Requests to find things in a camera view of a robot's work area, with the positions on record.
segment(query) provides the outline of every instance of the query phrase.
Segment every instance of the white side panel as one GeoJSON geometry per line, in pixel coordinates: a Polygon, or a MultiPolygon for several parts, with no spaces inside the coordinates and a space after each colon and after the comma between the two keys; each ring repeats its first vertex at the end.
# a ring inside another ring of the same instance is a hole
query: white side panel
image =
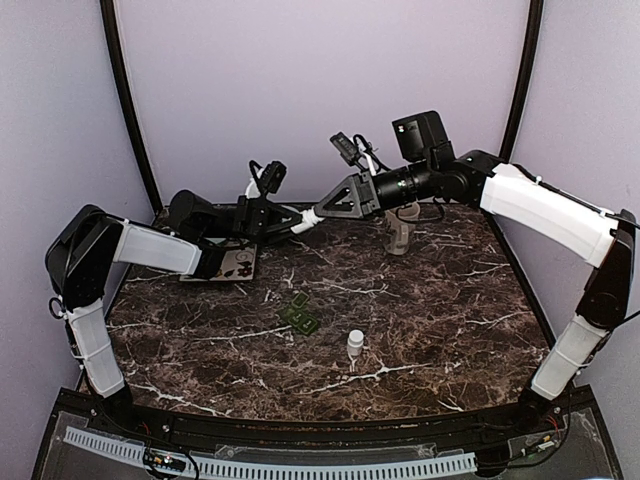
{"type": "Polygon", "coordinates": [[[104,322],[102,300],[69,313],[69,325],[95,391],[102,397],[108,397],[124,387],[124,378],[104,322]]]}
{"type": "Polygon", "coordinates": [[[540,365],[531,389],[547,400],[556,398],[606,335],[606,330],[589,325],[580,315],[574,316],[540,365]]]}
{"type": "Polygon", "coordinates": [[[201,254],[198,247],[185,240],[125,223],[113,261],[191,275],[201,254]]]}
{"type": "Polygon", "coordinates": [[[480,208],[522,223],[599,267],[618,222],[536,185],[513,165],[502,164],[487,178],[480,208]]]}

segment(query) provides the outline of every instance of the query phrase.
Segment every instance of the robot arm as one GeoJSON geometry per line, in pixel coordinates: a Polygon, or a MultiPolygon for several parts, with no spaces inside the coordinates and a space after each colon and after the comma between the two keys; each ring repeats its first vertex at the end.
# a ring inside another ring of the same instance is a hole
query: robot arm
{"type": "MultiPolygon", "coordinates": [[[[319,217],[367,218],[429,197],[455,200],[526,225],[594,267],[573,319],[521,395],[520,420],[535,423],[625,321],[635,218],[595,207],[485,152],[456,159],[436,112],[398,120],[394,128],[403,157],[412,163],[347,177],[315,206],[319,217]]],[[[348,139],[337,146],[347,163],[357,155],[348,139]]]]}
{"type": "Polygon", "coordinates": [[[56,315],[64,319],[74,356],[96,393],[111,397],[126,386],[107,333],[104,286],[112,263],[125,262],[198,278],[213,277],[224,251],[134,224],[87,205],[47,252],[56,315]]]}

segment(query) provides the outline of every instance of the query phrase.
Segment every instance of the white vent grille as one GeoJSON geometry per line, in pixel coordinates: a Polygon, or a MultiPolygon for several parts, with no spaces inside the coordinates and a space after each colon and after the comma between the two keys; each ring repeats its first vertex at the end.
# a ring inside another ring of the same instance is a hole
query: white vent grille
{"type": "MultiPolygon", "coordinates": [[[[67,427],[64,441],[103,457],[144,468],[142,464],[144,445],[139,442],[106,437],[74,427],[67,427]]],[[[193,465],[189,460],[178,453],[172,453],[172,455],[187,462],[187,470],[182,473],[182,476],[193,478],[195,476],[193,465]]],[[[473,453],[410,462],[337,466],[243,463],[197,455],[193,455],[193,458],[200,467],[200,478],[203,480],[423,480],[476,471],[473,453]]]]}

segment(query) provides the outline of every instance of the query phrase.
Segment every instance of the white bottle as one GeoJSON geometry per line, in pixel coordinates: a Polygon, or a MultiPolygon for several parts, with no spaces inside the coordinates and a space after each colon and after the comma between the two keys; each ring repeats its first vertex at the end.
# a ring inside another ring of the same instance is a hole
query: white bottle
{"type": "Polygon", "coordinates": [[[364,333],[360,330],[351,330],[349,339],[347,340],[347,353],[350,357],[357,357],[362,352],[364,345],[364,333]]]}

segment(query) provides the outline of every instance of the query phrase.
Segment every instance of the marble table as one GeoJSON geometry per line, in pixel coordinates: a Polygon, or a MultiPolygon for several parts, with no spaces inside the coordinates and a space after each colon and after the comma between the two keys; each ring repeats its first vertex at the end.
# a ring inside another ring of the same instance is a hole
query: marble table
{"type": "MultiPolygon", "coordinates": [[[[141,405],[262,420],[382,420],[513,402],[547,352],[483,216],[448,205],[408,254],[381,219],[328,220],[262,248],[256,277],[185,284],[133,267],[108,324],[141,405]],[[320,328],[277,315],[299,291],[320,328]],[[365,333],[355,364],[352,329],[365,333]]],[[[433,207],[423,206],[433,216],[433,207]]]]}

